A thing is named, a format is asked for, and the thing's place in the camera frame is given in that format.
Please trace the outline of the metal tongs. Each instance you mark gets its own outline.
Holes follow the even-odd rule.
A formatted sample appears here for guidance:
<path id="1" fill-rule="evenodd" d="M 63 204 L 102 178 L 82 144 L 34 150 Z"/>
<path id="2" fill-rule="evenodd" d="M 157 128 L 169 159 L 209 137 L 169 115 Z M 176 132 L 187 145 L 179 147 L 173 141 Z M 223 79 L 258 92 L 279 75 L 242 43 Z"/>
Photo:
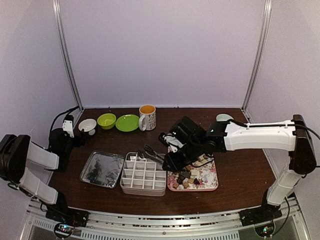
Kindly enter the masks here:
<path id="1" fill-rule="evenodd" d="M 163 155 L 146 144 L 143 149 L 139 149 L 137 152 L 140 157 L 161 165 L 164 171 L 181 172 L 192 163 L 192 160 L 179 150 L 177 152 L 170 151 Z"/>

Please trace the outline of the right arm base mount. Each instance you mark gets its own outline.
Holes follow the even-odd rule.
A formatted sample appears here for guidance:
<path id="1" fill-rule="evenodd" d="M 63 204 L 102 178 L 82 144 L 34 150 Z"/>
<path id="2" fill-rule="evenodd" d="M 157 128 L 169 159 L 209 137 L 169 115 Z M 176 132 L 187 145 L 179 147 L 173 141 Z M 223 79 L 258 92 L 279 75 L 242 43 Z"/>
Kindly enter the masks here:
<path id="1" fill-rule="evenodd" d="M 271 237 L 276 230 L 274 220 L 282 217 L 280 206 L 262 204 L 259 207 L 247 208 L 239 212 L 243 227 L 254 225 L 255 233 L 262 238 Z"/>

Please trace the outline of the pink tin box with dividers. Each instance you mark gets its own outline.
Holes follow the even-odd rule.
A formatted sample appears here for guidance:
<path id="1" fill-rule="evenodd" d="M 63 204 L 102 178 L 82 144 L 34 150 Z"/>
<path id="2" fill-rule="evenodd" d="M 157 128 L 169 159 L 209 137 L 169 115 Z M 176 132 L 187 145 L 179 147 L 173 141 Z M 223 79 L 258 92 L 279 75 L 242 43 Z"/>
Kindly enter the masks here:
<path id="1" fill-rule="evenodd" d="M 119 183 L 125 194 L 162 197 L 166 193 L 167 172 L 160 164 L 140 157 L 136 152 L 129 152 Z"/>

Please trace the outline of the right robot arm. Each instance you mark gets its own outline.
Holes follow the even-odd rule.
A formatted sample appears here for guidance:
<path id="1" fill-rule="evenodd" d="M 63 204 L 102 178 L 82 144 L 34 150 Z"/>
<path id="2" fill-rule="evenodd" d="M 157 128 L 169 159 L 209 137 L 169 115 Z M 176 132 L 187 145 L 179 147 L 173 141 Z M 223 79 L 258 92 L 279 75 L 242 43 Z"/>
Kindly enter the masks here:
<path id="1" fill-rule="evenodd" d="M 164 157 L 162 168 L 170 172 L 181 171 L 201 155 L 255 149 L 286 151 L 289 163 L 266 191 L 264 204 L 256 210 L 261 221 L 268 220 L 299 180 L 317 167 L 310 136 L 313 131 L 299 114 L 291 120 L 272 123 L 215 121 L 207 129 L 184 116 L 169 133 L 182 144 Z"/>

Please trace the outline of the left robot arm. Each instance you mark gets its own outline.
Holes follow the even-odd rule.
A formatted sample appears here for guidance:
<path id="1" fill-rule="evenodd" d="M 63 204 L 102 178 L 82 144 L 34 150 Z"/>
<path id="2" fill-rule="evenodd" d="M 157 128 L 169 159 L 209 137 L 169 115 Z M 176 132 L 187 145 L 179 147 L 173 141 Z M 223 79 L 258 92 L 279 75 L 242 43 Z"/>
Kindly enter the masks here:
<path id="1" fill-rule="evenodd" d="M 26 134 L 6 134 L 0 140 L 0 178 L 22 191 L 53 206 L 52 213 L 61 222 L 72 218 L 64 194 L 48 186 L 29 168 L 36 165 L 50 172 L 65 172 L 74 148 L 85 144 L 84 133 L 72 137 L 62 128 L 49 134 L 48 149 L 36 144 Z"/>

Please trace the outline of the pink bunny tin lid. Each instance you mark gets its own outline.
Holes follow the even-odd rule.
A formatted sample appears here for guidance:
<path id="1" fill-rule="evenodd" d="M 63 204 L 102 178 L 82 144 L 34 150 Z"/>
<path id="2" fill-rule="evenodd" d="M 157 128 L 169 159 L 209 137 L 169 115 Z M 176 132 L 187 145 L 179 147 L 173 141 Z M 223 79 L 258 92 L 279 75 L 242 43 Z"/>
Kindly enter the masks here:
<path id="1" fill-rule="evenodd" d="M 91 185 L 114 189 L 125 163 L 123 155 L 93 151 L 85 163 L 79 179 Z"/>

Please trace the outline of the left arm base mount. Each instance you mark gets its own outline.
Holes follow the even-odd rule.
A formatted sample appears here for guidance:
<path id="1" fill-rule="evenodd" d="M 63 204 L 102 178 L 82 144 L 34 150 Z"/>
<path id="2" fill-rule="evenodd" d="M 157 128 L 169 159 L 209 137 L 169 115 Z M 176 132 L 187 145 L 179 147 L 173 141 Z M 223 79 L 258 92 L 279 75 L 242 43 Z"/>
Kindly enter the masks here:
<path id="1" fill-rule="evenodd" d="M 47 208 L 46 218 L 57 222 L 53 227 L 53 233 L 58 239 L 69 238 L 77 227 L 86 227 L 89 212 L 70 208 L 66 196 L 58 192 L 56 203 L 44 204 Z"/>

